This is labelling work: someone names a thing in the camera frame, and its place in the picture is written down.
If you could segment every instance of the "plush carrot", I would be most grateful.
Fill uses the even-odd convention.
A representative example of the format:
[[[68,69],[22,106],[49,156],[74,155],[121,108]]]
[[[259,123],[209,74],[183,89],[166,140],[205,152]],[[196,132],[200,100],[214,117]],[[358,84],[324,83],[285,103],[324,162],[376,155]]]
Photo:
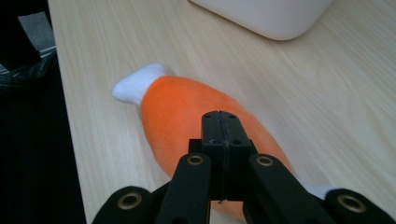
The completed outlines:
[[[125,77],[114,86],[112,94],[119,101],[140,106],[148,143],[169,176],[188,153],[189,139],[201,138],[201,116],[214,110],[235,114],[257,150],[277,157],[291,170],[273,136],[235,99],[203,83],[165,75],[160,64],[148,64]],[[212,203],[212,207],[243,217],[241,203]]]

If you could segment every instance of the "light wood surface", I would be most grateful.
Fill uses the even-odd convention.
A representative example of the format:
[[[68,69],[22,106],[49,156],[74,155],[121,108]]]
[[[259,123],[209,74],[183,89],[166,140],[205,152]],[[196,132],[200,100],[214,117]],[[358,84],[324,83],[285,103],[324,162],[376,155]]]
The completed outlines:
[[[168,181],[138,109],[112,85],[146,63],[237,99],[310,184],[354,189],[396,218],[396,2],[336,0],[277,42],[187,0],[49,0],[86,217],[117,189]],[[212,213],[212,223],[240,223]]]

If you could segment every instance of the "white appliance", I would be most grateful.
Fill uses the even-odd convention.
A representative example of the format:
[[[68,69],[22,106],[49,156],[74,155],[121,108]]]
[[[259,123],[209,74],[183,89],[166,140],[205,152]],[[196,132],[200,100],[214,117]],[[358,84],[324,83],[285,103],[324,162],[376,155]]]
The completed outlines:
[[[275,40],[307,31],[333,0],[191,0],[249,30]]]

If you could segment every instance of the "black fabric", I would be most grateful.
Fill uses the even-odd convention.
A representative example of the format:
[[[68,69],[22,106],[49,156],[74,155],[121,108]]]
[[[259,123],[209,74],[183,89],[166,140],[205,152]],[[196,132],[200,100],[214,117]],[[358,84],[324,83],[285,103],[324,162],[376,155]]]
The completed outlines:
[[[0,64],[11,71],[37,63],[38,51],[24,32],[18,16],[45,11],[50,23],[47,0],[0,0]]]
[[[0,223],[85,223],[57,60],[0,103]]]

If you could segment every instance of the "white plush tip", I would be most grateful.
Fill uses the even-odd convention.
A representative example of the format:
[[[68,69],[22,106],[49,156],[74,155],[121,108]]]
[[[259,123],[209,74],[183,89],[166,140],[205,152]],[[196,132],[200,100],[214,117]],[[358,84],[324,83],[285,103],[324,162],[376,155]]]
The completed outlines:
[[[140,105],[151,83],[163,77],[164,73],[160,63],[149,63],[117,82],[111,93],[118,101]]]

